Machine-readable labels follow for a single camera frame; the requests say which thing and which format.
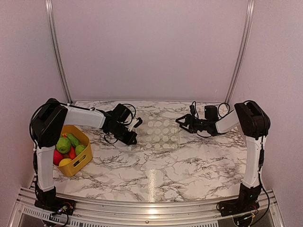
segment yellow basket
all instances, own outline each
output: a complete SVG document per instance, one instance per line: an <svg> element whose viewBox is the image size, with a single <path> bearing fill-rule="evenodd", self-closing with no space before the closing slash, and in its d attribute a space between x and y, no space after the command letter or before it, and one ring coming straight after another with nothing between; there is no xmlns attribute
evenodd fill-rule
<svg viewBox="0 0 303 227"><path fill-rule="evenodd" d="M91 152L90 140L87 135L73 125L63 126L61 134L64 135L68 133L73 134L80 141L80 144L87 146L81 154L75 157L68 164L56 166L65 176L74 176L93 159L93 155Z"/></svg>

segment white wall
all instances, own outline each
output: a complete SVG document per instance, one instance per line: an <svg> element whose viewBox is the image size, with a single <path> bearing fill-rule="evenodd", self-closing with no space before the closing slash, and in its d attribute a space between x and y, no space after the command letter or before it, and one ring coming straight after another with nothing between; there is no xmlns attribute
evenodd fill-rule
<svg viewBox="0 0 303 227"><path fill-rule="evenodd" d="M233 103L255 100L271 119L264 183L287 227L303 222L303 1L257 0Z"/></svg>
<svg viewBox="0 0 303 227"><path fill-rule="evenodd" d="M72 98L223 101L247 3L53 1Z"/></svg>
<svg viewBox="0 0 303 227"><path fill-rule="evenodd" d="M65 101L45 1L0 1L1 226L33 174L30 117L50 97Z"/></svg>

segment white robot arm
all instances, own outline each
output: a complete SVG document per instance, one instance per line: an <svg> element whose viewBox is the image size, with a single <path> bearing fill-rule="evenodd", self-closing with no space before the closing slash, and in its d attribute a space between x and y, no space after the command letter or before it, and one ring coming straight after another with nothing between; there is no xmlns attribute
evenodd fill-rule
<svg viewBox="0 0 303 227"><path fill-rule="evenodd" d="M130 123L124 123L131 116ZM142 124L123 104L114 110L104 112L95 108L86 109L59 103L49 99L33 115L30 121L30 134L35 143L34 169L36 172L37 207L58 211L69 204L72 214L74 201L56 197L53 183L53 151L64 125L90 126L112 133L117 140L126 145L136 144L137 134L133 128Z"/></svg>
<svg viewBox="0 0 303 227"><path fill-rule="evenodd" d="M191 114L176 119L180 127L190 133L207 131L211 136L222 135L241 126L243 139L247 145L246 170L240 186L239 197L232 201L222 201L218 210L222 216L238 214L259 208L261 193L260 174L264 162L266 136L270 128L269 117L254 101L235 104L235 110L219 119L216 106L205 107L205 118L196 118L196 109L190 106Z"/></svg>

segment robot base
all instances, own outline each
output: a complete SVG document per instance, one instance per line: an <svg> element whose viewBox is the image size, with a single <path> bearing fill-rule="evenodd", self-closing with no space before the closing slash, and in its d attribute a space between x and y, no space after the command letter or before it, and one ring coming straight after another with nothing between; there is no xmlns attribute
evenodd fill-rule
<svg viewBox="0 0 303 227"><path fill-rule="evenodd" d="M52 207L48 207L39 200L35 201L35 207L42 208L44 210L49 210L49 211L52 211L52 212L57 212L60 208L62 208L65 205L68 206L68 207L71 206L72 207L71 209L66 210L66 213L70 216L73 214L74 209L75 209L75 201L74 200L55 197L54 204L56 204L56 205L54 205Z"/></svg>
<svg viewBox="0 0 303 227"><path fill-rule="evenodd" d="M249 227L252 223L252 220L253 217L251 214L233 218L234 224L238 227Z"/></svg>
<svg viewBox="0 0 303 227"><path fill-rule="evenodd" d="M49 191L42 191L37 183L35 183L35 193L37 200L35 201L35 207L49 210L52 212L58 212L63 206L67 206L66 213L72 215L75 209L75 201L70 199L64 199L56 196L56 187Z"/></svg>
<svg viewBox="0 0 303 227"><path fill-rule="evenodd" d="M217 204L221 216L241 214L258 209L258 196L261 193L261 185L248 188L244 184L240 185L239 197L235 200L221 201Z"/></svg>
<svg viewBox="0 0 303 227"><path fill-rule="evenodd" d="M221 216L225 217L228 215L241 214L241 213L249 212L251 210L255 210L255 207L257 209L260 207L259 203L257 201L251 201L250 203L246 203L245 208L243 208L242 210L239 210L237 208L238 201L239 201L239 199L219 202L217 207L221 213Z"/></svg>

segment marble countertop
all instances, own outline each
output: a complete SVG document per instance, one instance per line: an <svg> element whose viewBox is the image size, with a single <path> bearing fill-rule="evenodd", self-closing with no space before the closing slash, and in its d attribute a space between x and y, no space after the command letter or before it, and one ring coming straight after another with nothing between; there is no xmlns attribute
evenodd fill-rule
<svg viewBox="0 0 303 227"><path fill-rule="evenodd" d="M143 119L136 129L138 144L108 144L102 130L81 127L90 138L93 160L73 177L54 167L57 192L148 202L195 201L239 193L246 146L236 129L208 139L182 130L175 119L189 113L189 102L95 101L76 105L108 111L118 103L133 104L136 116ZM197 103L200 118L204 105L209 104Z"/></svg>

